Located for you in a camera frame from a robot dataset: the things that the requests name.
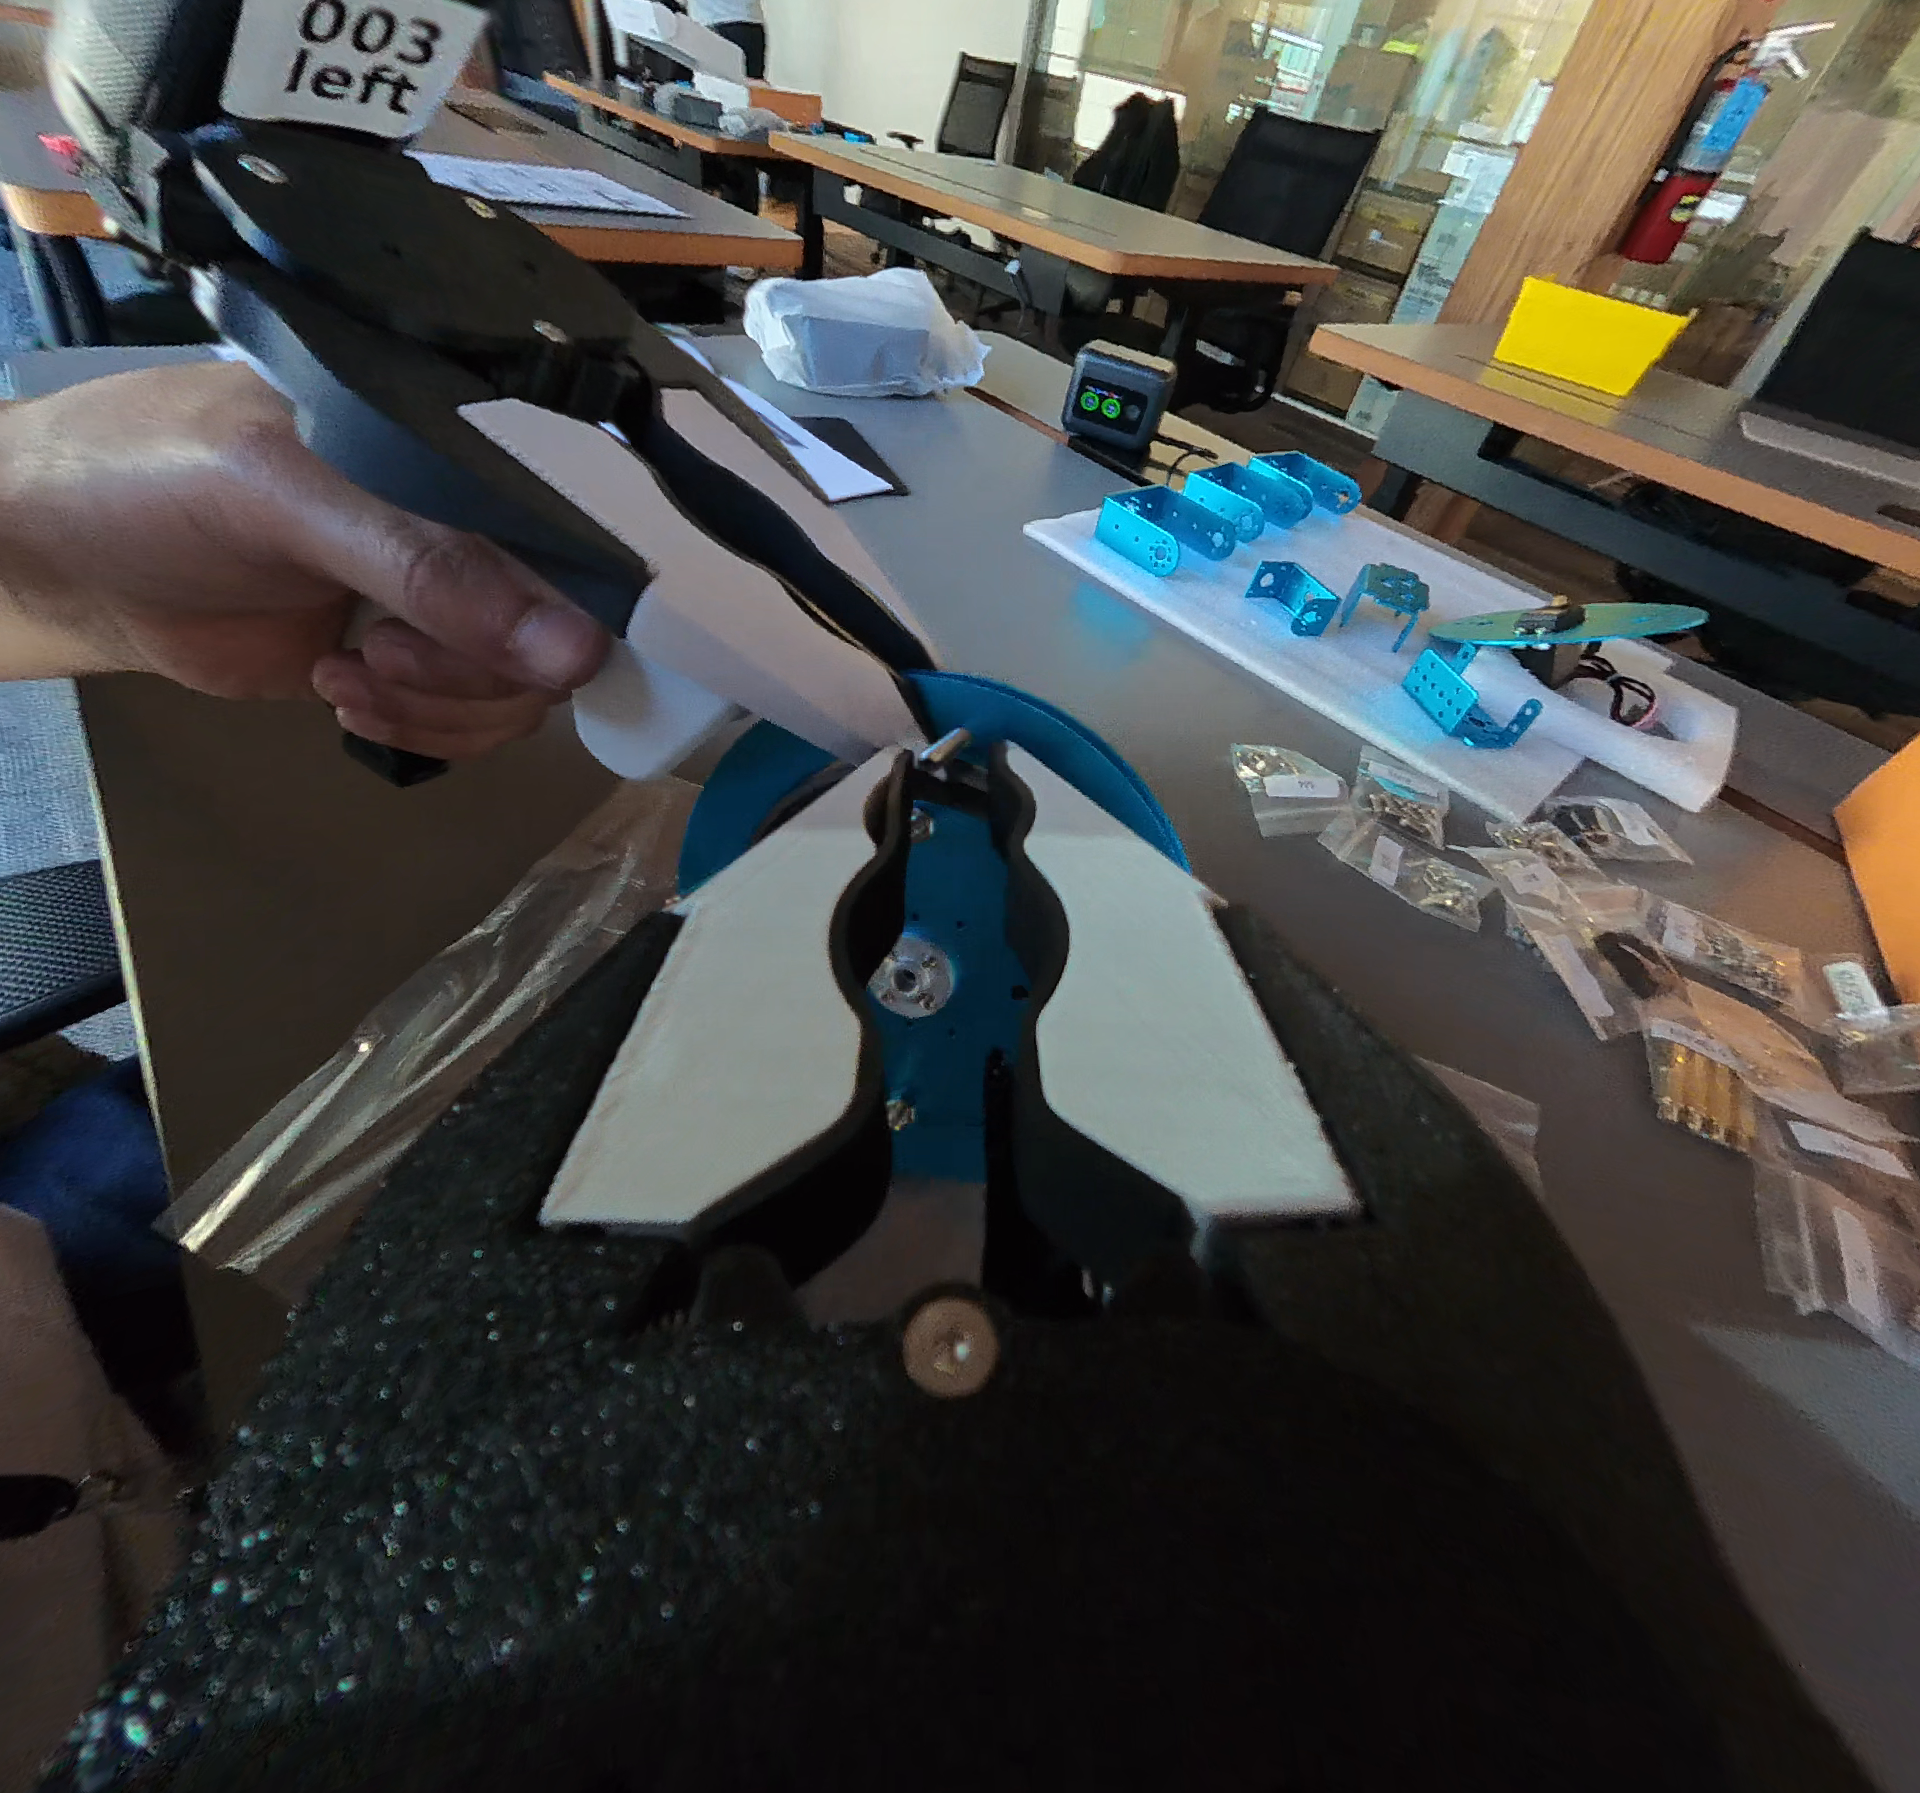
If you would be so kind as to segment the blue round metal plate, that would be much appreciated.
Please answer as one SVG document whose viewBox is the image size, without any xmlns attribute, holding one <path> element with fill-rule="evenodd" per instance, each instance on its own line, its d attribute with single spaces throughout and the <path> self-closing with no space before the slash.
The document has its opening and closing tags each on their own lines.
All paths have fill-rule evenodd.
<svg viewBox="0 0 1920 1793">
<path fill-rule="evenodd" d="M 1706 622 L 1707 612 L 1691 604 L 1560 604 L 1431 622 L 1427 637 L 1447 645 L 1519 653 L 1617 640 L 1666 640 L 1691 634 Z"/>
</svg>

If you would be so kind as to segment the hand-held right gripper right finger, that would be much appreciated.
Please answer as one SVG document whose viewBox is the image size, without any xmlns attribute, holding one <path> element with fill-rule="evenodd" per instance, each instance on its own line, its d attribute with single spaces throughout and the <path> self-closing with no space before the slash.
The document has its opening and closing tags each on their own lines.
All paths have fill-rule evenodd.
<svg viewBox="0 0 1920 1793">
<path fill-rule="evenodd" d="M 1360 1212 L 1196 876 L 1024 750 L 992 750 L 1005 935 L 1029 989 L 1014 1177 L 1040 1228 Z"/>
</svg>

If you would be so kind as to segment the clear plastic bag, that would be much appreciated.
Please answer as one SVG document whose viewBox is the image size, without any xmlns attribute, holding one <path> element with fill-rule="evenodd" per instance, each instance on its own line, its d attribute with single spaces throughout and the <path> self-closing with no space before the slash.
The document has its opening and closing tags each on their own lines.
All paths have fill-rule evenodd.
<svg viewBox="0 0 1920 1793">
<path fill-rule="evenodd" d="M 1016 747 L 986 747 L 981 768 L 959 757 L 944 773 L 923 773 L 911 757 L 903 900 L 914 838 L 927 831 L 927 802 L 955 803 L 984 820 L 994 845 L 989 818 L 992 750 Z M 642 818 L 647 808 L 646 789 L 635 789 L 624 818 L 583 827 L 494 917 L 422 968 L 364 1019 L 349 1044 L 186 1190 L 166 1219 L 168 1234 L 201 1260 L 250 1275 L 281 1300 L 300 1298 L 321 1258 L 338 1247 L 420 1135 L 451 1115 L 454 1100 L 506 1044 L 523 1041 L 535 1019 L 555 1015 L 562 992 L 583 989 L 592 963 L 611 963 L 615 942 L 659 942 L 663 963 L 678 910 L 691 891 L 666 900 L 647 889 L 642 854 L 642 842 L 653 836 Z M 547 1172 L 535 1182 L 533 1219 L 539 1229 L 547 1229 L 539 1203 L 647 985 L 638 992 L 634 1015 L 612 1024 L 609 1059 L 587 1075 L 586 1099 L 562 1109 L 559 1151 L 535 1155 L 535 1170 Z M 1037 1225 L 1020 1205 L 1014 1177 L 1018 1037 L 1009 1056 L 992 1053 L 986 1061 L 984 1180 L 964 1185 L 895 1175 L 894 1131 L 902 1113 L 884 1099 L 880 1044 L 883 1115 L 891 1153 L 887 1186 L 877 1185 L 877 1136 L 859 1136 L 851 1153 L 827 1160 L 712 1237 L 646 1238 L 660 1238 L 683 1255 L 757 1247 L 770 1253 L 797 1286 L 810 1324 L 850 1326 L 879 1322 L 909 1300 L 948 1289 L 1003 1298 L 1064 1289 L 1071 1307 L 1119 1286 L 1141 1268 L 1180 1268 L 1188 1258 L 1206 1263 L 1227 1234 L 1359 1225 L 1380 1206 L 1364 1205 L 1359 1153 L 1338 1151 L 1334 1131 L 1360 1123 L 1360 1100 L 1385 1100 L 1385 1076 L 1332 1071 L 1324 1078 L 1328 1090 L 1312 1097 L 1306 1041 L 1283 1043 L 1280 1023 L 1265 1018 L 1294 1064 L 1332 1151 L 1357 1185 L 1360 1212 L 1351 1219 L 1226 1228 Z"/>
</svg>

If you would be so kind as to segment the wooden pillar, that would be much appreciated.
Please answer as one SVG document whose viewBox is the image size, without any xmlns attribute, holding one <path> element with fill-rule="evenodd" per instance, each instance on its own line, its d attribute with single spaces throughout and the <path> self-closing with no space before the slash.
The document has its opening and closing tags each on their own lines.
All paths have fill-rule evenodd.
<svg viewBox="0 0 1920 1793">
<path fill-rule="evenodd" d="M 1603 288 L 1698 90 L 1777 2 L 1593 0 L 1439 322 L 1499 323 L 1524 276 Z"/>
</svg>

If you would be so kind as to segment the blue metal turntable base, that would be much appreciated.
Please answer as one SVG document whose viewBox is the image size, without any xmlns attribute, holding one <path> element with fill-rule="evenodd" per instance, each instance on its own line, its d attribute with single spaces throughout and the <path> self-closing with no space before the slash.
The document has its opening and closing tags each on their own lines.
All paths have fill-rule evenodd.
<svg viewBox="0 0 1920 1793">
<path fill-rule="evenodd" d="M 1174 825 L 1145 782 L 1065 712 L 967 674 L 909 674 L 905 682 L 935 735 L 967 732 L 964 763 L 981 768 L 989 745 L 1016 745 L 1186 867 Z M 827 770 L 827 750 L 784 727 L 746 729 L 693 803 L 679 850 L 679 894 L 731 867 Z M 868 1009 L 883 1044 L 884 1099 L 902 1113 L 894 1131 L 895 1175 L 976 1185 L 984 1180 L 986 1061 L 1018 1044 L 1029 978 L 1005 942 L 1005 868 L 986 823 L 955 803 L 927 802 L 923 813 L 927 831 L 914 838 L 905 865 L 899 944 L 877 971 Z"/>
</svg>

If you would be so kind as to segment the white plastic wrapped box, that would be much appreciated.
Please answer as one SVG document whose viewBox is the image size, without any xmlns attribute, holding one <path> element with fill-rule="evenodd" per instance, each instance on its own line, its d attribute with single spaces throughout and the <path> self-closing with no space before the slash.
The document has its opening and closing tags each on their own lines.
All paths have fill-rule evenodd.
<svg viewBox="0 0 1920 1793">
<path fill-rule="evenodd" d="M 975 389 L 989 360 L 919 268 L 868 276 L 764 278 L 743 330 L 772 377 L 824 396 L 931 396 Z"/>
</svg>

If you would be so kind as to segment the blue metal bracket block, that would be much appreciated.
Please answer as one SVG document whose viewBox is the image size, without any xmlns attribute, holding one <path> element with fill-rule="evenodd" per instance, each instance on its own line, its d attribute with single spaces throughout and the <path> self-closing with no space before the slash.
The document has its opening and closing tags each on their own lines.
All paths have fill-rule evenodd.
<svg viewBox="0 0 1920 1793">
<path fill-rule="evenodd" d="M 1466 678 L 1478 645 L 1470 642 L 1430 642 L 1410 670 L 1403 692 L 1442 733 L 1468 750 L 1510 750 L 1542 717 L 1543 703 L 1526 697 L 1508 720 L 1496 720 L 1482 705 Z"/>
</svg>

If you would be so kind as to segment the yellow paper sheet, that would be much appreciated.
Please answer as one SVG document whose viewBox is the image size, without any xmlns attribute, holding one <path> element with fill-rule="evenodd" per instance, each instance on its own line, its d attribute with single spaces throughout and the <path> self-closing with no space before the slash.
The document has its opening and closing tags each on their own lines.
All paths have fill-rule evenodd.
<svg viewBox="0 0 1920 1793">
<path fill-rule="evenodd" d="M 1493 363 L 1605 396 L 1626 396 L 1688 326 L 1631 301 L 1524 276 L 1493 347 Z"/>
</svg>

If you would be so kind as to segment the person's left hand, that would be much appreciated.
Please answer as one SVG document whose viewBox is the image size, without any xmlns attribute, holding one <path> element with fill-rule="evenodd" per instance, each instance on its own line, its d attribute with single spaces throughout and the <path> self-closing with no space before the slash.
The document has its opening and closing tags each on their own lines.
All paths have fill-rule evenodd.
<svg viewBox="0 0 1920 1793">
<path fill-rule="evenodd" d="M 245 365 L 3 406 L 5 682 L 144 674 L 318 697 L 359 739 L 453 763 L 535 732 L 609 645 L 492 542 L 319 462 Z"/>
</svg>

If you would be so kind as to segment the person's leg in jeans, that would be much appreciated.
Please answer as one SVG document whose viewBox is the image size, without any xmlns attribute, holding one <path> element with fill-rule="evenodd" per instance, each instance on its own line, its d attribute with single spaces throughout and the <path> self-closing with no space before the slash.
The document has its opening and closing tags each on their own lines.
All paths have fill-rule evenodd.
<svg viewBox="0 0 1920 1793">
<path fill-rule="evenodd" d="M 139 1059 L 93 1069 L 3 1139 L 2 1203 L 47 1237 L 85 1337 L 123 1385 L 197 1362 L 170 1203 Z"/>
</svg>

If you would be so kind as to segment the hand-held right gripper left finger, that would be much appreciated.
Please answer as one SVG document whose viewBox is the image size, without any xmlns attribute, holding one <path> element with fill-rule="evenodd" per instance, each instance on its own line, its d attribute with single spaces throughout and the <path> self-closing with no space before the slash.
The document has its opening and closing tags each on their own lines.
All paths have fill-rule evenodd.
<svg viewBox="0 0 1920 1793">
<path fill-rule="evenodd" d="M 682 900 L 547 1229 L 712 1237 L 859 1136 L 887 1186 L 868 986 L 899 935 L 911 767 L 877 751 Z"/>
</svg>

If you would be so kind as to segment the dark jacket on chair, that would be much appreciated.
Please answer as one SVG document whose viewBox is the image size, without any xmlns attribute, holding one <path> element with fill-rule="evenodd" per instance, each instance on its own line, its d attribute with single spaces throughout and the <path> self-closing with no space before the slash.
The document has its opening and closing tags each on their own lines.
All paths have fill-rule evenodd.
<svg viewBox="0 0 1920 1793">
<path fill-rule="evenodd" d="M 1178 108 L 1174 99 L 1131 94 L 1097 147 L 1069 182 L 1099 198 L 1163 214 L 1180 176 Z"/>
</svg>

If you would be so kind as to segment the pile of small screw bags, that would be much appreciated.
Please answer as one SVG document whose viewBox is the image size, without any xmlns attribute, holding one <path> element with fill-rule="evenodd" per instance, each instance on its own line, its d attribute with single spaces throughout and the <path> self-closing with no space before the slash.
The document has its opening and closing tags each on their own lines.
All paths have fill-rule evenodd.
<svg viewBox="0 0 1920 1793">
<path fill-rule="evenodd" d="M 1380 750 L 1353 777 L 1265 744 L 1227 761 L 1260 836 L 1312 836 L 1453 929 L 1497 919 L 1597 1043 L 1634 1044 L 1659 1122 L 1747 1161 L 1765 1289 L 1916 1367 L 1916 1006 L 1889 1006 L 1861 958 L 1629 876 L 1688 856 L 1624 798 L 1554 795 L 1451 845 L 1447 789 Z"/>
</svg>

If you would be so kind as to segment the orange cardboard box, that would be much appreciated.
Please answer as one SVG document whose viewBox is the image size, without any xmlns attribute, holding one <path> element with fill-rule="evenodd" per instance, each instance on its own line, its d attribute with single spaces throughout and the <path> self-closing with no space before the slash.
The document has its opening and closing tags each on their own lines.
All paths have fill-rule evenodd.
<svg viewBox="0 0 1920 1793">
<path fill-rule="evenodd" d="M 1861 952 L 1916 992 L 1916 747 L 1872 747 L 1787 717 L 1747 725 L 1733 783 L 1681 827 L 1696 854 L 1681 900 L 1775 942 Z M 1916 1370 L 1831 1313 L 1802 1316 L 1761 1275 L 1753 1180 L 1730 1155 L 1681 1268 L 1696 1391 L 1687 1455 L 1749 1539 L 1813 1532 L 1840 1547 L 1901 1543 L 1916 1563 Z"/>
</svg>

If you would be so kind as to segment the white packaging tray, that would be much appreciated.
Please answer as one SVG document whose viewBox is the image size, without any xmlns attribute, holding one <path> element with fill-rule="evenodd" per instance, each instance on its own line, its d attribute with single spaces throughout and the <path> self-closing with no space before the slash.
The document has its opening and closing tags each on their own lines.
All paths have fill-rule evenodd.
<svg viewBox="0 0 1920 1793">
<path fill-rule="evenodd" d="M 1322 636 L 1303 637 L 1275 603 L 1247 597 L 1260 561 L 1299 563 L 1334 598 L 1346 597 L 1363 564 L 1385 561 L 1427 581 L 1431 618 L 1489 615 L 1538 601 L 1535 588 L 1370 509 L 1338 520 L 1310 515 L 1299 528 L 1264 534 L 1260 546 L 1239 546 L 1227 561 L 1185 555 L 1167 578 L 1147 573 L 1097 540 L 1094 509 L 1030 520 L 1021 532 L 1265 685 L 1380 750 L 1408 757 L 1455 795 L 1502 817 L 1530 815 L 1573 777 L 1578 763 L 1605 768 L 1685 813 L 1702 813 L 1730 774 L 1736 709 L 1696 685 L 1662 648 L 1622 642 L 1612 656 L 1626 676 L 1653 687 L 1651 732 L 1614 722 L 1599 707 L 1599 693 L 1548 692 L 1508 655 L 1482 650 L 1466 669 L 1482 711 L 1496 722 L 1508 722 L 1526 697 L 1538 695 L 1542 712 L 1512 747 L 1470 750 L 1444 735 L 1404 693 L 1404 676 L 1427 642 L 1425 630 L 1417 630 L 1398 653 L 1392 645 L 1398 625 L 1377 603 L 1364 603 L 1349 625 L 1332 623 Z"/>
</svg>

